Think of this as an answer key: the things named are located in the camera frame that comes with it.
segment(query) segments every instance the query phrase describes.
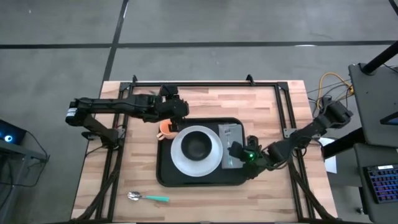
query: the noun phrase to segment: black tray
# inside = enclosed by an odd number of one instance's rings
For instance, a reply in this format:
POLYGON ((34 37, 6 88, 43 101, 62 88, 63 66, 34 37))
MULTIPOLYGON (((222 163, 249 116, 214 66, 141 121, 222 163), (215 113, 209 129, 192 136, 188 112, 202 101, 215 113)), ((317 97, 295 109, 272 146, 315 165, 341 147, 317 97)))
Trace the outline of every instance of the black tray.
MULTIPOLYGON (((243 144, 245 144, 242 122, 236 118, 190 118, 185 119, 180 128, 201 125, 210 128, 218 135, 219 124, 240 124, 243 144)), ((165 187, 199 187, 241 185, 246 181, 242 169, 222 169, 221 163, 210 174, 203 177, 190 177, 181 173, 172 161, 170 153, 173 140, 164 139, 157 144, 156 178, 165 187)))

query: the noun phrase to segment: white plate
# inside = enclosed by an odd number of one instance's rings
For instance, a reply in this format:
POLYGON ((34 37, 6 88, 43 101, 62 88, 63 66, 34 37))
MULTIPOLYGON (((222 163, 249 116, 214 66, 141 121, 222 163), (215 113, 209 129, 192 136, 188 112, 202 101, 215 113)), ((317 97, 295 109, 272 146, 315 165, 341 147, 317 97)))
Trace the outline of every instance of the white plate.
POLYGON ((179 171, 185 175, 191 177, 203 177, 213 172, 221 162, 223 158, 223 145, 218 135, 210 128, 204 126, 190 126, 183 129, 174 138, 171 148, 172 160, 174 165, 179 171), (192 161, 186 158, 181 150, 182 139, 193 131, 200 131, 205 133, 211 141, 211 152, 210 154, 200 160, 192 161))

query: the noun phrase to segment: black bowl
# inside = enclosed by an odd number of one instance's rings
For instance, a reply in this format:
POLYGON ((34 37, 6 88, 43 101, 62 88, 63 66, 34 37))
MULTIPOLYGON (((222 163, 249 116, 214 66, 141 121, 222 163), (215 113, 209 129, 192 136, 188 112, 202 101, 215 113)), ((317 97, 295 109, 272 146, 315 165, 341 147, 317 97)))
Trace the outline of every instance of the black bowl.
POLYGON ((182 139, 181 149, 186 158, 200 161, 210 154, 211 140, 207 134, 201 131, 193 131, 182 139))

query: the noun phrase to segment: spoon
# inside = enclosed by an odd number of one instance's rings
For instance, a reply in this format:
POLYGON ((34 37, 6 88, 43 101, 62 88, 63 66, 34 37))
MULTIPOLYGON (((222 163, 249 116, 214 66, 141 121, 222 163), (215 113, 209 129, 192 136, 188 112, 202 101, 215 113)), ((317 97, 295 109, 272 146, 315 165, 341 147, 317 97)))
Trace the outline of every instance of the spoon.
POLYGON ((139 192, 129 192, 127 194, 127 197, 131 200, 139 200, 140 198, 146 198, 146 199, 151 199, 155 200, 158 202, 169 202, 169 197, 163 197, 163 196, 142 196, 139 192))

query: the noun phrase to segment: blue light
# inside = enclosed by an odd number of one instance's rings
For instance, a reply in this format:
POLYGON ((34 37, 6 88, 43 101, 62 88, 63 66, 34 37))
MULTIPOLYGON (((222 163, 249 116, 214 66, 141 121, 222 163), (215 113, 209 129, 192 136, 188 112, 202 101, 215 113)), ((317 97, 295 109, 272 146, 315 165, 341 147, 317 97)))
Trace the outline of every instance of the blue light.
POLYGON ((6 136, 6 137, 4 137, 4 140, 6 142, 11 142, 12 141, 12 136, 6 136))

